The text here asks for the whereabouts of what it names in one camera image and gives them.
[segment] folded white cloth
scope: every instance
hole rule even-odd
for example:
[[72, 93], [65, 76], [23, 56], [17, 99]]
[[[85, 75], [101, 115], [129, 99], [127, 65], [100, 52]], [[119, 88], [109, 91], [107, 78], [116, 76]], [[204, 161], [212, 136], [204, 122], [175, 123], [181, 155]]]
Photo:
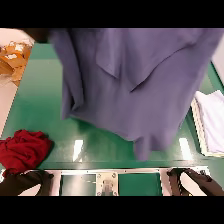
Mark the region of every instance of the folded white cloth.
[[221, 91], [209, 95], [196, 92], [208, 151], [224, 153], [224, 96]]

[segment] table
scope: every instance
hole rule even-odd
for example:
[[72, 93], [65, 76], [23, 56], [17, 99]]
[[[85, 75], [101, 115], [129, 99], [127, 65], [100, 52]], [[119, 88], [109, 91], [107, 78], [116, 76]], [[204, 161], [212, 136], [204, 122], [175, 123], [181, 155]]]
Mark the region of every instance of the table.
[[[200, 91], [209, 94], [223, 85], [212, 64], [209, 65]], [[11, 107], [1, 139], [13, 136], [19, 129], [43, 131], [55, 142], [40, 169], [118, 169], [197, 166], [209, 167], [212, 177], [224, 187], [222, 158], [207, 158], [200, 146], [191, 109], [170, 149], [152, 152], [150, 160], [136, 161], [132, 142], [69, 118], [61, 120], [62, 66], [50, 44], [35, 44], [23, 80]], [[191, 158], [185, 158], [180, 139], [187, 139]], [[83, 140], [82, 151], [74, 158], [76, 140]]]

